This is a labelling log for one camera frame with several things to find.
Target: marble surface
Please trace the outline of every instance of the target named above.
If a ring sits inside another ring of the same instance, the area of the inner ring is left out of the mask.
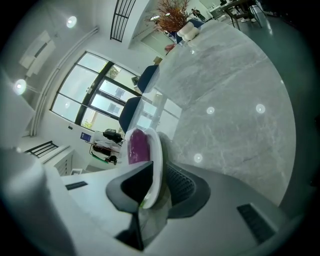
[[[169,157],[233,176],[279,205],[296,130],[286,87],[246,35],[212,20],[159,65],[130,124],[167,136]],[[125,147],[121,155],[125,157]]]

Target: black chair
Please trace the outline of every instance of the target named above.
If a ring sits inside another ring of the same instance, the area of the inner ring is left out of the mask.
[[[128,131],[130,122],[132,120],[132,117],[134,116],[140,99],[141,97],[130,98],[127,100],[123,107],[123,110],[119,117],[119,124],[125,133]]]
[[[148,66],[145,71],[142,73],[141,77],[138,80],[138,88],[142,93],[145,92],[147,85],[149,84],[152,76],[154,75],[155,71],[157,70],[159,65],[152,65]]]
[[[166,183],[172,202],[168,219],[191,217],[209,200],[211,190],[204,179],[169,161],[166,164]]]
[[[143,202],[153,182],[153,162],[149,161],[108,183],[106,196],[120,211],[132,214],[130,228],[116,236],[118,240],[142,251],[144,244],[140,232],[139,205]]]

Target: white container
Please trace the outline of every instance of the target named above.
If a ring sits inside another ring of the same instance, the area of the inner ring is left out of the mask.
[[[184,36],[184,35],[182,36],[182,40],[185,41],[185,42],[189,42],[190,41],[190,40],[186,39],[186,36]]]
[[[192,40],[199,34],[199,29],[193,27],[187,34],[184,35],[185,39]]]
[[[192,30],[195,26],[191,23],[188,22],[187,24],[184,25],[183,28],[181,28],[178,32],[177,35],[179,37],[183,37],[184,35],[186,35],[190,30]]]

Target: black slot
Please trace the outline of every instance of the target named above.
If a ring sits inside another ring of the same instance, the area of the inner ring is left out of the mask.
[[[273,229],[252,207],[251,204],[238,206],[237,210],[259,244],[268,240],[275,234]]]
[[[80,181],[80,182],[76,182],[76,183],[65,185],[65,187],[66,187],[67,190],[74,190],[74,189],[77,189],[77,188],[81,188],[81,187],[83,187],[85,185],[88,185],[88,183],[86,183],[84,181]]]

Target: window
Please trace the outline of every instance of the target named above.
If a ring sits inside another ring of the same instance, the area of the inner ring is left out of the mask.
[[[135,91],[137,79],[113,62],[86,52],[64,79],[51,111],[94,131],[121,133],[118,120],[124,105],[141,96]]]

